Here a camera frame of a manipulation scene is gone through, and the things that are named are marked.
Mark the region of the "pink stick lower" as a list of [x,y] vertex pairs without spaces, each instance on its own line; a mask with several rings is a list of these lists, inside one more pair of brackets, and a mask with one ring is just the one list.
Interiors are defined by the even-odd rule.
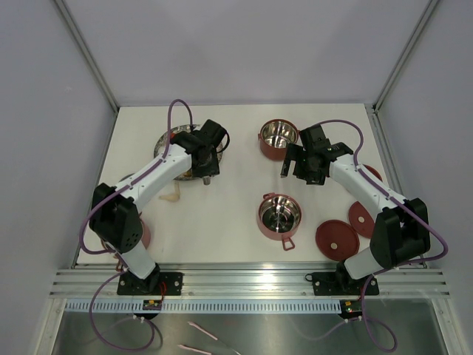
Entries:
[[198,348],[189,347],[189,346],[187,346],[187,345],[179,344],[177,347],[180,348],[180,349],[182,349],[182,350],[185,350],[185,351],[194,352],[194,353],[196,353],[196,354],[212,355],[211,352],[204,351],[204,350],[200,350],[200,349],[198,349]]

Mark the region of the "aluminium post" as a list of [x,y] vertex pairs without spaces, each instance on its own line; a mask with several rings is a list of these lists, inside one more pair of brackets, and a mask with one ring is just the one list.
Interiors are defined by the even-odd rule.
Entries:
[[70,10],[68,4],[64,0],[52,0],[52,4],[58,11],[58,15],[67,32],[72,36],[72,40],[75,43],[81,57],[84,60],[85,65],[90,71],[92,77],[95,80],[95,83],[98,85],[101,93],[103,94],[106,102],[110,106],[112,112],[115,116],[118,115],[120,105],[118,104],[115,95],[113,94],[110,86],[108,85],[103,73],[101,72],[100,67],[98,66],[92,51],[89,48],[89,45],[84,38],[84,35],[78,26],[77,21],[75,20],[72,11]]
[[425,8],[423,9],[420,17],[418,18],[415,26],[412,29],[412,32],[407,39],[401,54],[398,56],[398,59],[395,62],[394,67],[387,76],[384,85],[381,88],[377,98],[372,104],[372,109],[375,114],[378,114],[384,102],[388,98],[389,94],[393,90],[396,82],[398,81],[401,73],[404,70],[404,67],[408,64],[410,57],[413,55],[417,45],[419,44],[423,33],[426,28],[429,26],[432,17],[439,8],[441,0],[429,0],[426,3]]

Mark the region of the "dark red lid middle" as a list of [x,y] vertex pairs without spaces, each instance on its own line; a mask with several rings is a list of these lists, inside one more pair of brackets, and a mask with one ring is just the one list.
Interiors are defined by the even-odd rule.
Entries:
[[350,225],[358,234],[368,239],[372,238],[375,221],[359,202],[353,203],[349,208],[348,220]]

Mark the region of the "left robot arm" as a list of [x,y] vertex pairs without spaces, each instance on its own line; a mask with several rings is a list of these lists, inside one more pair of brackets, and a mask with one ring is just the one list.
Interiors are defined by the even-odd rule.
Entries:
[[122,262],[124,275],[143,294],[154,293],[160,284],[160,267],[141,241],[141,213],[169,182],[188,170],[203,180],[220,173],[217,147],[230,141],[222,127],[201,127],[169,134],[163,152],[147,166],[114,186],[97,186],[92,199],[89,228]]

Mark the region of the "right aluminium post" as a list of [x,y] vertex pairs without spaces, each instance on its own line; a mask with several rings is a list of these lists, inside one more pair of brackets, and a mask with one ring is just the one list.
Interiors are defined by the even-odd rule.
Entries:
[[423,33],[426,28],[429,26],[432,17],[439,8],[441,0],[429,0],[426,3],[425,8],[423,9],[420,17],[418,18],[415,26],[412,29],[412,32],[407,39],[401,54],[398,56],[398,59],[395,62],[394,67],[387,76],[384,85],[381,88],[377,98],[372,104],[372,109],[375,114],[378,114],[384,102],[388,98],[389,94],[393,90],[396,82],[398,81],[401,73],[404,70],[404,67],[408,64],[410,57],[413,55],[417,45],[419,44]]

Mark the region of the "grey glass pot lid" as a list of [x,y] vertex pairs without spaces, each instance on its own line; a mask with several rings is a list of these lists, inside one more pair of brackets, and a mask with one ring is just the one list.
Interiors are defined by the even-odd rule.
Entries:
[[122,181],[124,181],[124,180],[127,180],[127,179],[129,179],[130,177],[132,177],[132,176],[133,176],[133,174],[128,174],[128,175],[122,177],[122,178],[119,180],[119,182],[122,182]]

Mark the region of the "pink lunch container left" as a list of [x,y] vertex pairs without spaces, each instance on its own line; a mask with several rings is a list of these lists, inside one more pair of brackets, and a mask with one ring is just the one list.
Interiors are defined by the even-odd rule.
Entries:
[[141,226],[142,226],[142,230],[143,230],[142,237],[141,237],[140,240],[141,240],[144,248],[147,249],[150,245],[150,242],[151,242],[151,232],[150,232],[150,229],[147,226],[147,224],[142,219],[140,219],[140,222],[141,222]]

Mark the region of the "pink stick upper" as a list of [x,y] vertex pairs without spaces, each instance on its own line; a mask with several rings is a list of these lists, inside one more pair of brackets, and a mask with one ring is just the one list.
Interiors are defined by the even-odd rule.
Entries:
[[215,341],[219,341],[218,337],[216,337],[215,335],[213,335],[212,333],[210,333],[209,331],[205,330],[204,328],[202,328],[201,326],[199,326],[198,324],[196,324],[195,322],[190,322],[188,321],[187,322],[191,327],[193,328],[196,328],[198,331],[202,332],[203,334],[205,334],[206,336],[210,337],[211,339],[215,340]]

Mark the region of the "dark red lid back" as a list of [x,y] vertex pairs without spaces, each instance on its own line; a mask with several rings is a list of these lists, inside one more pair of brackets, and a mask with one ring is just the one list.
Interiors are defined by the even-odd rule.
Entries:
[[365,174],[373,181],[383,181],[381,174],[372,166],[364,164]]

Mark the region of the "aluminium front rail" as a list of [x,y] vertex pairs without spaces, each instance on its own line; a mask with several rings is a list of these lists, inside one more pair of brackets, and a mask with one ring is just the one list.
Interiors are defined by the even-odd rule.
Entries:
[[[308,299],[313,287],[304,278],[314,271],[333,271],[334,263],[190,263],[161,264],[162,271],[183,274],[183,299]],[[90,298],[100,285],[103,298],[116,297],[118,282],[110,264],[59,269],[49,296]],[[407,266],[377,277],[381,298],[447,299],[449,287],[438,268]]]

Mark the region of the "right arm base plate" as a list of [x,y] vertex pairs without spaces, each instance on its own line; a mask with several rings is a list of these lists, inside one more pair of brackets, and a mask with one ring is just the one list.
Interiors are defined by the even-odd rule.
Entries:
[[315,296],[361,296],[366,279],[342,285],[335,272],[313,272],[304,276],[304,280],[312,285]]

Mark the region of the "dark red lid front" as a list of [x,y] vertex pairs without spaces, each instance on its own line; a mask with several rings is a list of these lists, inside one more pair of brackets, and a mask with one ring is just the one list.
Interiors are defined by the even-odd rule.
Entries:
[[343,261],[356,255],[360,247],[355,230],[341,220],[327,220],[320,224],[315,241],[319,251],[334,261]]

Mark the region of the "dark red lunch container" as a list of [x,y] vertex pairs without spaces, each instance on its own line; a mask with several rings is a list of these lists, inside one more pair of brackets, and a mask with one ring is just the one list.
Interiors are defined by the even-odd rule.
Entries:
[[297,143],[299,130],[290,121],[273,119],[262,125],[257,137],[259,149],[266,158],[282,161],[289,144]]

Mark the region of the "pink lunch container with handle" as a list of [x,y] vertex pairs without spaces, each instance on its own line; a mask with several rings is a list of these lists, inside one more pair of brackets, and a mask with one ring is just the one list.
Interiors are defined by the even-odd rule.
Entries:
[[295,199],[274,192],[263,195],[256,221],[261,233],[270,240],[281,242],[284,251],[295,249],[292,238],[302,221],[302,208]]

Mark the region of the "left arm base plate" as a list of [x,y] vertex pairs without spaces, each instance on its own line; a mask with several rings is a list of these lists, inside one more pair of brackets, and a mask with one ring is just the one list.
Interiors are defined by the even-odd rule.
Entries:
[[121,296],[180,296],[183,274],[180,272],[160,272],[157,278],[139,279],[131,272],[121,275],[117,294]]

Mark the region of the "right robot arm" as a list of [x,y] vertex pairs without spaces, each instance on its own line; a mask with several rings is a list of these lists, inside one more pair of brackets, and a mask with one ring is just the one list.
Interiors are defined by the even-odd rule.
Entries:
[[407,263],[430,250],[425,203],[420,199],[407,200],[389,189],[357,161],[344,143],[320,149],[289,144],[281,170],[283,178],[292,162],[293,175],[308,184],[323,185],[330,178],[343,186],[375,222],[369,247],[338,263],[335,281],[340,291],[352,293],[365,277]]

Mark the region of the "pink stick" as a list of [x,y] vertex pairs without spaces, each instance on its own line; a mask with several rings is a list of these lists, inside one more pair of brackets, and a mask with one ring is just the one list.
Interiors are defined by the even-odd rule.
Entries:
[[187,345],[179,344],[177,347],[180,348],[180,349],[182,349],[182,350],[185,350],[185,351],[194,352],[194,353],[196,353],[196,354],[212,355],[211,352],[204,351],[204,350],[200,350],[200,349],[198,349],[198,348],[189,347],[189,346],[187,346]]
[[205,330],[204,328],[202,328],[201,326],[199,326],[198,324],[196,324],[195,322],[190,322],[188,321],[187,322],[191,327],[193,328],[196,328],[198,331],[202,332],[203,334],[205,334],[206,336],[210,337],[211,339],[215,340],[215,341],[219,341],[218,337],[216,337],[215,335],[213,335],[212,333],[210,333],[209,331]]

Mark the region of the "left aluminium post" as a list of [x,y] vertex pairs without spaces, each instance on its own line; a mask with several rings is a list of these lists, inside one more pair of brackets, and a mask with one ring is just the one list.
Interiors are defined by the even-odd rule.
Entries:
[[98,85],[101,93],[103,94],[106,102],[110,106],[112,112],[115,116],[118,115],[120,105],[118,104],[115,95],[113,94],[110,86],[108,85],[103,73],[101,72],[100,67],[98,66],[92,51],[89,48],[89,45],[84,38],[84,35],[78,26],[77,21],[75,20],[72,11],[70,10],[68,4],[64,0],[52,0],[52,4],[58,11],[58,15],[67,32],[72,36],[72,40],[75,43],[81,57],[84,60],[85,65],[90,71],[92,77],[95,80],[95,83]]

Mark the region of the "dark red lid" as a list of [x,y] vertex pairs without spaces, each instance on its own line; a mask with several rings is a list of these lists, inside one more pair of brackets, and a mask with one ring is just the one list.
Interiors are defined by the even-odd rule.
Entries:
[[383,181],[381,174],[372,166],[364,164],[365,174],[373,181]]
[[350,225],[358,234],[368,239],[372,238],[375,221],[359,202],[353,203],[349,208],[348,220]]
[[319,251],[334,261],[343,261],[356,255],[360,247],[355,230],[341,220],[327,220],[320,224],[315,241]]

